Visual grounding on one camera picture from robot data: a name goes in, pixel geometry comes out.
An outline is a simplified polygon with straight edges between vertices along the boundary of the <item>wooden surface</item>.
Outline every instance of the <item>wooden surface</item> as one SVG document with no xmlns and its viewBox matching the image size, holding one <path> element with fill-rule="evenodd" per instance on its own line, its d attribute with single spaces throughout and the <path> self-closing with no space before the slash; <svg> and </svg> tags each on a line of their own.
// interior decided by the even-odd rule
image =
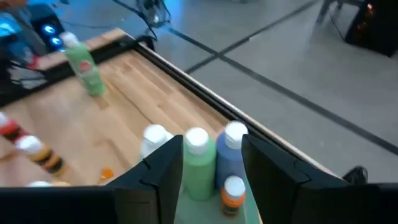
<svg viewBox="0 0 398 224">
<path fill-rule="evenodd" d="M 138 160 L 142 131 L 151 123 L 172 134 L 200 126 L 213 138 L 228 122 L 137 52 L 119 55 L 99 66 L 107 92 L 87 95 L 77 78 L 68 78 L 1 110 L 18 120 L 60 154 L 71 172 L 62 180 L 73 185 L 97 183 L 101 170 L 116 176 Z M 1 150 L 14 147 L 0 139 Z M 22 154 L 0 161 L 0 185 L 50 180 Z"/>
</svg>

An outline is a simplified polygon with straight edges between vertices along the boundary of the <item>blue paint bottle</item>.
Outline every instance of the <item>blue paint bottle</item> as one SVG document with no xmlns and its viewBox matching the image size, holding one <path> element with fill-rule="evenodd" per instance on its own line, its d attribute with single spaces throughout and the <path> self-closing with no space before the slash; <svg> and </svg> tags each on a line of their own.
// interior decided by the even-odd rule
<svg viewBox="0 0 398 224">
<path fill-rule="evenodd" d="M 216 142 L 216 188 L 222 189 L 225 180 L 236 175 L 244 179 L 242 137 L 248 129 L 239 121 L 228 123 Z"/>
</svg>

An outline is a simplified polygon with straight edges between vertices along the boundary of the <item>black device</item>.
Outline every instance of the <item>black device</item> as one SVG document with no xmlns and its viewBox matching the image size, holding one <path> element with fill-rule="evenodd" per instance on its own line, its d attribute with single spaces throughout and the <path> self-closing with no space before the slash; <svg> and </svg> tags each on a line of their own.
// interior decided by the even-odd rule
<svg viewBox="0 0 398 224">
<path fill-rule="evenodd" d="M 1 188 L 0 223 L 173 224 L 182 139 L 174 136 L 103 187 Z"/>
<path fill-rule="evenodd" d="M 59 35 L 65 31 L 58 16 L 47 4 L 30 4 L 27 6 L 30 12 L 30 23 L 44 41 L 50 52 L 62 49 L 62 40 Z"/>
<path fill-rule="evenodd" d="M 391 57 L 398 49 L 398 1 L 365 0 L 345 41 Z"/>
<path fill-rule="evenodd" d="M 263 223 L 396 221 L 398 184 L 351 184 L 250 135 L 242 149 Z"/>
</svg>

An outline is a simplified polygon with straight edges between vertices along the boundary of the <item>white cap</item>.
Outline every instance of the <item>white cap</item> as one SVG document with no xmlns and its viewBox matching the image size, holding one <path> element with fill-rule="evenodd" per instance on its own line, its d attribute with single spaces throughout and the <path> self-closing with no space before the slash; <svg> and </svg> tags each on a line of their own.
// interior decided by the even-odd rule
<svg viewBox="0 0 398 224">
<path fill-rule="evenodd" d="M 65 31 L 62 34 L 60 34 L 60 37 L 67 47 L 76 47 L 79 46 L 79 40 L 77 39 L 77 36 L 75 34 L 72 34 L 69 31 Z"/>
<path fill-rule="evenodd" d="M 209 135 L 203 128 L 191 128 L 185 133 L 188 150 L 195 155 L 201 155 L 208 148 Z"/>
<path fill-rule="evenodd" d="M 46 182 L 46 181 L 33 181 L 32 183 L 26 185 L 26 187 L 52 187 L 52 184 Z"/>
<path fill-rule="evenodd" d="M 170 139 L 172 139 L 173 137 L 174 137 L 174 135 L 173 135 L 172 133 L 167 132 L 167 134 L 166 134 L 167 140 L 170 140 Z"/>
<path fill-rule="evenodd" d="M 35 136 L 24 136 L 15 142 L 15 147 L 30 155 L 34 155 L 40 152 L 44 144 Z"/>
<path fill-rule="evenodd" d="M 0 128 L 5 126 L 10 119 L 3 113 L 0 112 Z"/>
<path fill-rule="evenodd" d="M 157 149 L 167 142 L 168 132 L 159 124 L 151 124 L 144 130 L 144 139 L 151 149 Z"/>
<path fill-rule="evenodd" d="M 225 180 L 224 188 L 230 200 L 239 200 L 246 191 L 242 178 L 235 175 L 229 176 Z"/>
<path fill-rule="evenodd" d="M 248 133 L 247 127 L 239 122 L 229 122 L 225 127 L 225 144 L 231 149 L 242 148 L 242 137 Z"/>
</svg>

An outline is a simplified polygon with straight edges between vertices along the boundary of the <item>green paint bottle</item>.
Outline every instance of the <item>green paint bottle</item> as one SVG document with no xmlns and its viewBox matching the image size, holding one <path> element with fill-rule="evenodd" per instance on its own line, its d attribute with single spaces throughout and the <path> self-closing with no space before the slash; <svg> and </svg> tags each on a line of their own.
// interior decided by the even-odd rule
<svg viewBox="0 0 398 224">
<path fill-rule="evenodd" d="M 64 32 L 60 37 L 65 46 L 65 55 L 69 60 L 69 64 L 76 75 L 83 81 L 88 94 L 92 96 L 102 95 L 105 91 L 105 85 L 89 48 L 84 43 L 79 42 L 77 37 L 71 32 Z"/>
<path fill-rule="evenodd" d="M 185 133 L 183 187 L 194 200 L 208 200 L 215 191 L 216 147 L 202 128 Z"/>
</svg>

